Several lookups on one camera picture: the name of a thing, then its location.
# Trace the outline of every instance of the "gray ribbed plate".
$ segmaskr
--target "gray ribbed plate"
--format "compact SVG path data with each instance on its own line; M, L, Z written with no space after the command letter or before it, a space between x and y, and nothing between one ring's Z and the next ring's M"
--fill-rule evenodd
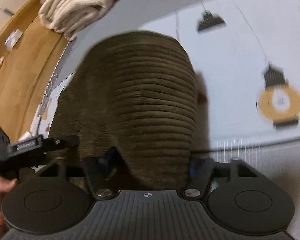
M31 236L11 229L2 240L292 240L284 232L242 236L217 225L197 201L170 191L122 191L95 203L89 215L64 232Z

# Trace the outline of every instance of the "wooden surface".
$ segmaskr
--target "wooden surface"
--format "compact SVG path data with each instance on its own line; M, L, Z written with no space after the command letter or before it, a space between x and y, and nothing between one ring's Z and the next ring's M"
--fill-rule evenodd
M11 142L29 130L66 44L36 18L5 59L0 69L0 126Z
M18 12L16 12L0 32L0 57L7 57L9 52L6 49L5 41L12 31L19 29L23 32L37 17L40 8L38 0L29 0Z

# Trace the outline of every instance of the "black circular pad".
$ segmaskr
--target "black circular pad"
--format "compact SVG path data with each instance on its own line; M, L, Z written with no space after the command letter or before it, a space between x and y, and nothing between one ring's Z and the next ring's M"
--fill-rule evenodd
M88 213L91 200L75 185L56 178L34 178L8 193L1 205L8 225L30 234L66 230Z
M225 228L245 235L284 230L294 215L291 197L268 179L240 178L208 198L211 215Z

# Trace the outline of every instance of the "brown ribbed fabric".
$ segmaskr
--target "brown ribbed fabric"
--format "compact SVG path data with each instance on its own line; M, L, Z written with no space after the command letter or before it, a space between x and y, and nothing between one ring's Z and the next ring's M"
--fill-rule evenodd
M194 70L175 39L125 33L86 55L59 98L49 135L79 135L80 157L115 145L142 185L177 189L188 178L196 100Z

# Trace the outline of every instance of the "silver screw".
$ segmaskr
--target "silver screw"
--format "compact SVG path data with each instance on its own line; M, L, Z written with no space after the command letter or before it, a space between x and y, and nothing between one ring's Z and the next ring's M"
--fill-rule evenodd
M97 191L98 197L109 197L109 196L111 196L111 194L112 194L112 191L107 188L102 188Z
M197 197L200 195L200 191L194 188L190 188L185 191L185 195L187 197Z

